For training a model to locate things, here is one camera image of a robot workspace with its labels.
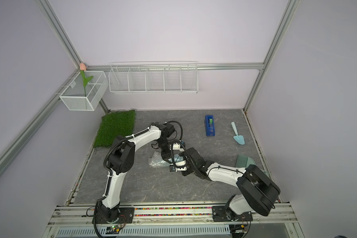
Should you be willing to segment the clear bubble wrap sheet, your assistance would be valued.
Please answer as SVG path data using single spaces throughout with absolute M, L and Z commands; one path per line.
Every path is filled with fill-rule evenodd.
M 152 168 L 163 168 L 170 166 L 171 161 L 170 159 L 168 161 L 163 160 L 160 152 L 154 152 L 152 157 L 148 159 L 148 163 Z

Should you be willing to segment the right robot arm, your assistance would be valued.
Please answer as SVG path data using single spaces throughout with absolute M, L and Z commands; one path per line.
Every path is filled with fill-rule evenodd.
M 213 220 L 251 221 L 249 212 L 267 217 L 281 193 L 279 187 L 256 165 L 235 168 L 204 160 L 197 150 L 189 148 L 179 154 L 183 161 L 176 166 L 183 176 L 194 174 L 209 181 L 237 187 L 240 194 L 232 195 L 224 206 L 213 206 Z

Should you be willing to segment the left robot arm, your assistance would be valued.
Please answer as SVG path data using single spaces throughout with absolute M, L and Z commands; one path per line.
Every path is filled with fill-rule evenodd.
M 147 129 L 130 136 L 118 136 L 104 159 L 103 166 L 108 171 L 104 195 L 96 201 L 93 222 L 103 219 L 113 223 L 120 217 L 120 194 L 126 174 L 134 165 L 135 153 L 141 147 L 156 141 L 161 149 L 162 160 L 172 163 L 171 141 L 169 137 L 176 131 L 174 122 L 152 123 Z

